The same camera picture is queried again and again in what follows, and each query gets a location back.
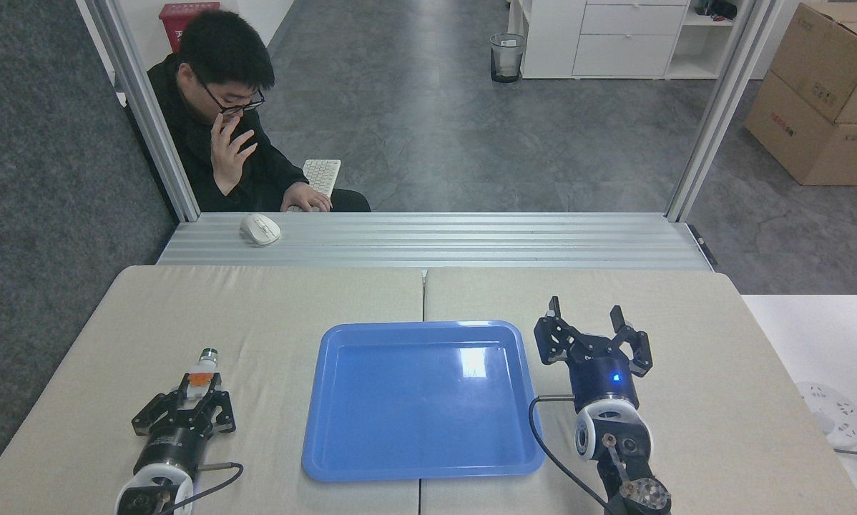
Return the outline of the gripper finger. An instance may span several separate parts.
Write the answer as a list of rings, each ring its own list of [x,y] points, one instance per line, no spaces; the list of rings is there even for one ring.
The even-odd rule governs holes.
[[[137,436],[151,436],[154,431],[167,427],[190,429],[191,411],[183,410],[186,404],[189,374],[185,373],[176,389],[158,393],[132,418],[132,427]]]
[[[614,327],[614,337],[607,339],[603,353],[611,365],[611,376],[622,377],[622,371],[627,371],[635,377],[645,377],[653,366],[648,334],[644,330],[634,329],[626,322],[620,305],[612,307],[609,319]],[[620,351],[622,343],[630,345],[631,360]]]
[[[545,315],[537,320],[534,339],[539,349],[539,359],[544,365],[552,365],[557,361],[580,363],[593,359],[592,340],[589,335],[582,335],[565,322],[557,296],[552,296]]]
[[[187,376],[187,421],[203,436],[235,431],[231,394],[222,387],[220,373],[191,373]]]

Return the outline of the person's left hand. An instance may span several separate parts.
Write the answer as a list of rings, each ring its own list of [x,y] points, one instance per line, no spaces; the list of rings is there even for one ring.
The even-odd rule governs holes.
[[[285,190],[279,211],[287,212],[292,207],[298,207],[305,212],[312,212],[314,209],[330,212],[333,203],[330,196],[315,190],[308,183],[294,182]]]

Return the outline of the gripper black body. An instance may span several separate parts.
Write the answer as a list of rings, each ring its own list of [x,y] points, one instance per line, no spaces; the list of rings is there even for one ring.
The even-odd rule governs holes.
[[[630,402],[634,408],[639,408],[630,361],[625,354],[571,359],[569,380],[576,411],[605,398],[621,398]]]
[[[196,474],[208,443],[208,431],[193,425],[164,425],[160,429],[134,425],[138,436],[148,436],[147,443],[134,466],[134,473],[149,465],[177,467]]]

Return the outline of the person's right hand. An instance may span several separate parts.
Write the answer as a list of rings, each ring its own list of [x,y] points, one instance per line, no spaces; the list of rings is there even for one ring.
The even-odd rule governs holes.
[[[245,111],[239,114],[217,114],[210,128],[213,179],[224,196],[229,195],[239,185],[245,161],[258,148],[255,142],[249,143],[255,136],[254,130],[236,134],[237,126],[244,116]]]

